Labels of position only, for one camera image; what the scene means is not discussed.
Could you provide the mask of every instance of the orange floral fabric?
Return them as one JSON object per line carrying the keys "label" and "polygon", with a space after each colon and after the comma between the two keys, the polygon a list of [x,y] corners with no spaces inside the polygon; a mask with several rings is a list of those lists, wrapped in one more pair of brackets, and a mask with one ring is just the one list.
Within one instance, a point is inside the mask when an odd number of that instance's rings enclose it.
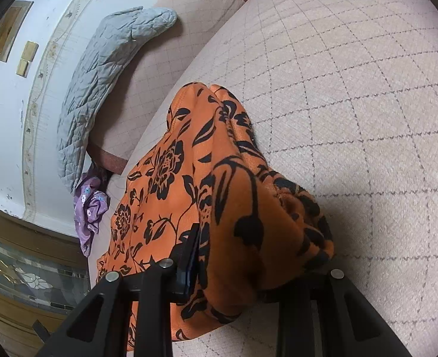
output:
{"label": "orange floral fabric", "polygon": [[[186,305],[171,305],[173,340],[236,319],[261,290],[321,266],[334,246],[314,198],[268,167],[250,119],[227,89],[189,83],[176,94],[167,132],[131,170],[111,219],[98,277],[143,272],[199,224],[199,274]],[[137,305],[128,349],[134,348]]]}

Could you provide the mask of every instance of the gray quilted cloth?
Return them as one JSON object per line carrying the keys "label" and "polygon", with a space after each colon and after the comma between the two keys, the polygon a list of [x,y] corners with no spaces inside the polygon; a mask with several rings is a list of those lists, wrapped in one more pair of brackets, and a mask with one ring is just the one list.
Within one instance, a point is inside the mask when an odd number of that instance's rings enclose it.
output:
{"label": "gray quilted cloth", "polygon": [[171,9],[137,7],[101,21],[73,73],[57,126],[58,173],[70,193],[80,180],[89,132],[106,96],[136,52],[176,18]]}

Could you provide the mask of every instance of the wooden frame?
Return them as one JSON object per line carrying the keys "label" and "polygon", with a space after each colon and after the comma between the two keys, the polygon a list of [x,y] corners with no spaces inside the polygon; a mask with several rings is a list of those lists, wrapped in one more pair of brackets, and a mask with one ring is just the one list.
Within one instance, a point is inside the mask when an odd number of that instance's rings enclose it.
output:
{"label": "wooden frame", "polygon": [[17,33],[33,3],[33,1],[14,1],[0,20],[0,61],[8,60]]}

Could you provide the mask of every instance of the yellow switch plate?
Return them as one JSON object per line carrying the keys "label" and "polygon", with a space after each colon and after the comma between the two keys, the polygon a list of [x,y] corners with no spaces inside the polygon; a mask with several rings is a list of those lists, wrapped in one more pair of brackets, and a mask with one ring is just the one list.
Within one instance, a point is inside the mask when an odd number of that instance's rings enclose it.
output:
{"label": "yellow switch plate", "polygon": [[27,66],[29,62],[27,60],[21,59],[19,65],[17,66],[16,74],[22,77],[26,77]]}
{"label": "yellow switch plate", "polygon": [[39,44],[32,41],[28,41],[24,47],[24,52],[22,53],[21,59],[31,62],[34,60],[34,56],[39,48]]}

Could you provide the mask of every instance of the silver screw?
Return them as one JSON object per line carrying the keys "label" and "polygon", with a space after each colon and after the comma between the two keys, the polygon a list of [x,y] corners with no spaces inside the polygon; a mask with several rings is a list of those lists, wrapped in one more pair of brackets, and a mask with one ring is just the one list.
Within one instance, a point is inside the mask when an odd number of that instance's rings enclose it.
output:
{"label": "silver screw", "polygon": [[161,259],[158,262],[158,264],[162,268],[170,268],[174,264],[174,261],[173,261],[173,259],[170,259],[170,258],[167,257],[165,259]]}
{"label": "silver screw", "polygon": [[344,273],[339,268],[335,268],[335,269],[331,270],[331,276],[335,279],[343,279]]}
{"label": "silver screw", "polygon": [[110,271],[105,275],[105,279],[107,282],[115,282],[120,277],[120,274],[116,271]]}

